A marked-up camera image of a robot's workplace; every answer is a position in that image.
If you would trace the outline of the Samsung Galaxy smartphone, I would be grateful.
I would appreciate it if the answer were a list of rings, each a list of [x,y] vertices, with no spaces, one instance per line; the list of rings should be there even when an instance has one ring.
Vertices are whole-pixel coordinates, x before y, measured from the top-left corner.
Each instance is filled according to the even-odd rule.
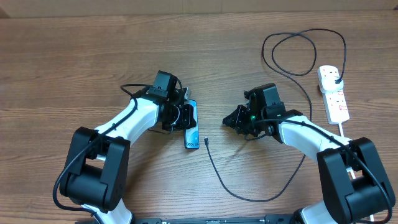
[[[194,127],[186,129],[184,132],[184,143],[186,149],[198,149],[200,147],[199,143],[199,132],[198,132],[198,113],[197,113],[197,103],[195,100],[190,100],[189,105],[193,107],[193,120],[195,122]]]

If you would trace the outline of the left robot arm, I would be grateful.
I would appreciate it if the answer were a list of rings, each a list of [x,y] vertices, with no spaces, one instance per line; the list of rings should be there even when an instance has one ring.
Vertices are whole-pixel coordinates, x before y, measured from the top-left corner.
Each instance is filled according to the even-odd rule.
[[[123,202],[130,147],[156,124],[162,134],[183,131],[186,149],[200,147],[197,103],[189,88],[171,73],[158,71],[154,83],[140,84],[111,121],[95,129],[80,127],[52,197],[62,210],[88,212],[95,223],[135,222]]]

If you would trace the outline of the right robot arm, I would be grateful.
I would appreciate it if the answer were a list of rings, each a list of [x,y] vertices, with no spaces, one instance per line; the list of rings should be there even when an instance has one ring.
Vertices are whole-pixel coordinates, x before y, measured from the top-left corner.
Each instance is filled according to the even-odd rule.
[[[392,218],[396,198],[374,143],[335,135],[297,110],[286,110],[277,87],[270,83],[245,91],[239,105],[223,119],[237,133],[272,136],[294,147],[318,165],[323,200],[298,209],[290,223],[369,223],[368,216],[387,212]]]

